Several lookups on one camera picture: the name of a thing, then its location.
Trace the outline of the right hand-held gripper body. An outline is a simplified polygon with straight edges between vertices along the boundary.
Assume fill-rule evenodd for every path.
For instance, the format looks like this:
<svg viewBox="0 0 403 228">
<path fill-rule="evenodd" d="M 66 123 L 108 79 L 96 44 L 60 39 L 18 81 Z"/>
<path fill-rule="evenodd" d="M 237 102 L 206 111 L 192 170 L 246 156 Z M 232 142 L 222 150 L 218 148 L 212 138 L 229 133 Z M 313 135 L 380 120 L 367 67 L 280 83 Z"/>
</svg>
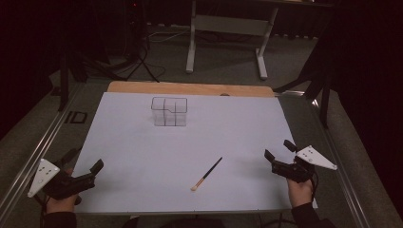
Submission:
<svg viewBox="0 0 403 228">
<path fill-rule="evenodd" d="M 294 161 L 285 163 L 276 160 L 271 163 L 272 172 L 280 175 L 288 180 L 295 182 L 305 182 L 310 180 L 316 173 L 316 166 L 337 170 L 337 166 L 320 154 L 311 145 L 302 149 L 297 149 L 295 152 Z"/>
</svg>

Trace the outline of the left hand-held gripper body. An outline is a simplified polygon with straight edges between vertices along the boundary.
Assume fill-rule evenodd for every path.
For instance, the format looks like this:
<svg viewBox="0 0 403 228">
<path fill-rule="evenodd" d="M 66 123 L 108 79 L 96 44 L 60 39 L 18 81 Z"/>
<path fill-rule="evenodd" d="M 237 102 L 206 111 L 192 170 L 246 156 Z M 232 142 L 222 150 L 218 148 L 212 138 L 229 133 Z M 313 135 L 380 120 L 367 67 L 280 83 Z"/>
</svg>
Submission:
<svg viewBox="0 0 403 228">
<path fill-rule="evenodd" d="M 87 174 L 71 177 L 63 168 L 41 159 L 31 182 L 28 197 L 33 198 L 43 191 L 55 200 L 63 200 L 95 186 L 96 165 Z"/>
</svg>

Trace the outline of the person's right hand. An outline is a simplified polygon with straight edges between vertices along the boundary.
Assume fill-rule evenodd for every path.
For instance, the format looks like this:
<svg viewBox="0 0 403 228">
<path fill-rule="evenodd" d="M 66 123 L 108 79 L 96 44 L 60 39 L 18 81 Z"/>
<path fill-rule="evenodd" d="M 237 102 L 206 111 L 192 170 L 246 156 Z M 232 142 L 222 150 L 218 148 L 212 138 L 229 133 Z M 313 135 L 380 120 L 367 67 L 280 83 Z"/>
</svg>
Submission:
<svg viewBox="0 0 403 228">
<path fill-rule="evenodd" d="M 305 182 L 288 180 L 287 184 L 289 200 L 293 208 L 313 201 L 314 187 L 310 180 Z"/>
</svg>

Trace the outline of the person's left hand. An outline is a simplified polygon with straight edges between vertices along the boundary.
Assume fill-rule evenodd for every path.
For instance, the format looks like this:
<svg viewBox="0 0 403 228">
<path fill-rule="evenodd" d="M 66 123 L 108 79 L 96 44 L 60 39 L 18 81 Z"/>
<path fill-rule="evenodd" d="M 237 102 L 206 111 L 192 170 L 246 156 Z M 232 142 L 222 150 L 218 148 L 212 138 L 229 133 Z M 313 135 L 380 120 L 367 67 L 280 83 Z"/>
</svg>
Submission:
<svg viewBox="0 0 403 228">
<path fill-rule="evenodd" d="M 78 199 L 78 195 L 72 195 L 66 199 L 54 199 L 47 197 L 46 199 L 46 213 L 59 213 L 59 212 L 70 212 L 73 213 L 75 210 L 75 202 Z"/>
</svg>

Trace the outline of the black metal stand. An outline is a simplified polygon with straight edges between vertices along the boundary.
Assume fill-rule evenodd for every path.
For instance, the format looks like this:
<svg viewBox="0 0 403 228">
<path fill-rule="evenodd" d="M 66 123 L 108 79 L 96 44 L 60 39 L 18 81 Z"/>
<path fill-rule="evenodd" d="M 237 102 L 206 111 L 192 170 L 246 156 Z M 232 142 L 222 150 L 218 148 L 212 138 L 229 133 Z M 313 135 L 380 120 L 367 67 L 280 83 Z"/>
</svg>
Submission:
<svg viewBox="0 0 403 228">
<path fill-rule="evenodd" d="M 319 106 L 319 119 L 322 125 L 327 128 L 327 113 L 330 98 L 330 88 L 333 76 L 332 55 L 328 53 L 330 48 L 331 32 L 327 28 L 318 38 L 317 44 L 306 61 L 298 77 L 280 87 L 274 88 L 276 93 L 283 93 L 286 90 L 310 81 L 303 96 L 306 100 L 314 100 L 319 92 L 322 93 Z"/>
</svg>

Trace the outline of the white table mat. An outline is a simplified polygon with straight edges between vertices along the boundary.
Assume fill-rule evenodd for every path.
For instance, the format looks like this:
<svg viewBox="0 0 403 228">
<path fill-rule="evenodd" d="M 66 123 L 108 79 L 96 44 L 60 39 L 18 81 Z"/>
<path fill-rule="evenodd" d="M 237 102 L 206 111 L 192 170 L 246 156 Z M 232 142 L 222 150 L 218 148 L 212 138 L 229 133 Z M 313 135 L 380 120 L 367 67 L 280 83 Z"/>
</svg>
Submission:
<svg viewBox="0 0 403 228">
<path fill-rule="evenodd" d="M 104 168 L 77 210 L 88 214 L 218 213 L 287 210 L 285 178 L 265 150 L 294 158 L 276 98 L 188 96 L 186 126 L 156 126 L 153 95 L 103 95 L 75 166 Z M 222 161 L 194 186 L 220 158 Z"/>
</svg>

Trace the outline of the clear acrylic organizer box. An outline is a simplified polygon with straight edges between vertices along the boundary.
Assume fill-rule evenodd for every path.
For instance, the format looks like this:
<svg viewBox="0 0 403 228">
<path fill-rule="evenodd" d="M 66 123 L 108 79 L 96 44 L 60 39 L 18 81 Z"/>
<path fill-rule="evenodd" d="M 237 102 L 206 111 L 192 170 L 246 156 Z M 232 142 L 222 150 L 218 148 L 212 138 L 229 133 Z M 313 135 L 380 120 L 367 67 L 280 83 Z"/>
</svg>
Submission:
<svg viewBox="0 0 403 228">
<path fill-rule="evenodd" d="M 186 126 L 186 98 L 153 97 L 151 110 L 156 126 Z"/>
</svg>

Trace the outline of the wooden table board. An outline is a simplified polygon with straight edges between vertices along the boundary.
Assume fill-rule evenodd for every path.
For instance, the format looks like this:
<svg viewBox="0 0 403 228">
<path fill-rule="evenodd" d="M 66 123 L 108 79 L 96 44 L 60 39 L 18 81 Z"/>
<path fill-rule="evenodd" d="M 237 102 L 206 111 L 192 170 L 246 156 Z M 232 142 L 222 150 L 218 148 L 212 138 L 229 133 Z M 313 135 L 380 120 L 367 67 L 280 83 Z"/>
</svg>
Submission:
<svg viewBox="0 0 403 228">
<path fill-rule="evenodd" d="M 180 83 L 151 82 L 111 82 L 107 92 L 150 93 L 150 94 L 182 94 L 182 95 L 213 95 L 239 97 L 273 98 L 274 91 L 269 86 L 254 85 L 204 85 Z"/>
</svg>

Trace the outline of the black equipment rack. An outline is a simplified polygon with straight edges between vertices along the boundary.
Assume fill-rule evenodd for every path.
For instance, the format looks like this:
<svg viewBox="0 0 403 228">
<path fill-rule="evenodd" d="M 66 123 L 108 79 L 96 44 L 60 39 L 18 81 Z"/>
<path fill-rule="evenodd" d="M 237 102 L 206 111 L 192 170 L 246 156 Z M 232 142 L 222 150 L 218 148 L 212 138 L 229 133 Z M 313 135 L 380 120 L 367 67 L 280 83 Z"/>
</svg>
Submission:
<svg viewBox="0 0 403 228">
<path fill-rule="evenodd" d="M 141 49 L 150 49 L 145 0 L 124 0 L 125 58 L 139 59 Z"/>
</svg>

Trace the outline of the aluminium rail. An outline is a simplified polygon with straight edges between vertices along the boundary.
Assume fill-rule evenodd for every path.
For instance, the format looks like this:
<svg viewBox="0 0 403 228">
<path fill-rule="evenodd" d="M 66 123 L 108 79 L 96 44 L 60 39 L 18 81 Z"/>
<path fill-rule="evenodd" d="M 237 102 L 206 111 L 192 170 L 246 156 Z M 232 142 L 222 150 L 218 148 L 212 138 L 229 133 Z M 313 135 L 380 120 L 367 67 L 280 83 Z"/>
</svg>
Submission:
<svg viewBox="0 0 403 228">
<path fill-rule="evenodd" d="M 322 121 L 322 102 L 318 102 L 314 99 L 310 102 L 312 109 L 317 113 L 317 122 L 319 124 L 321 133 L 324 135 L 331 158 L 337 165 L 336 176 L 337 182 L 343 192 L 344 199 L 349 207 L 349 211 L 355 222 L 356 228 L 371 228 L 371 225 L 363 211 L 362 204 L 357 197 L 357 192 L 353 186 L 353 183 L 349 179 L 349 174 L 346 171 L 345 165 L 338 154 L 338 149 L 335 145 L 333 136 L 329 131 L 327 125 Z"/>
<path fill-rule="evenodd" d="M 0 141 L 0 226 L 24 197 L 35 165 L 48 152 L 68 109 L 84 84 L 74 85 L 66 106 L 59 111 L 59 98 L 47 95 Z"/>
</svg>

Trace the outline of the black-handled makeup brush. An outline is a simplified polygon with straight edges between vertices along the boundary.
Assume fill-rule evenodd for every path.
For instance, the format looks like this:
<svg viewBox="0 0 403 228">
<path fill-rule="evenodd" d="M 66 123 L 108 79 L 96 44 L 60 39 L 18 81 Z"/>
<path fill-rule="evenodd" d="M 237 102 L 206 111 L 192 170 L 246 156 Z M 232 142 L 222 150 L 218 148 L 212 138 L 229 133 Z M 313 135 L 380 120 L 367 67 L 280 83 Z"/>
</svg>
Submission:
<svg viewBox="0 0 403 228">
<path fill-rule="evenodd" d="M 210 175 L 210 173 L 216 168 L 216 166 L 222 161 L 222 157 L 220 157 L 211 167 L 210 169 L 201 177 L 201 179 L 190 188 L 192 192 L 197 191 L 199 186 L 202 184 L 202 182 Z"/>
</svg>

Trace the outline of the white metal table frame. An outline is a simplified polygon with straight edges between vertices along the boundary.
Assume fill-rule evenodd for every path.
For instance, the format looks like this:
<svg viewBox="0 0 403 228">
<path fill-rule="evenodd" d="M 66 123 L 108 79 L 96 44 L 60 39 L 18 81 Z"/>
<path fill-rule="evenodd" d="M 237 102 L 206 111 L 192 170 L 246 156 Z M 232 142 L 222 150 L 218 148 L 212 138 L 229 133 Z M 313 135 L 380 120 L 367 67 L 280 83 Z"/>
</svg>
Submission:
<svg viewBox="0 0 403 228">
<path fill-rule="evenodd" d="M 262 80 L 267 80 L 268 73 L 264 61 L 264 51 L 274 27 L 277 14 L 278 7 L 273 7 L 271 9 L 268 20 L 203 15 L 197 14 L 197 0 L 192 0 L 190 18 L 190 43 L 188 48 L 185 71 L 187 73 L 192 73 L 194 71 L 197 30 L 253 35 L 261 36 L 263 38 L 261 46 L 255 50 L 255 55 L 259 69 L 259 76 Z"/>
</svg>

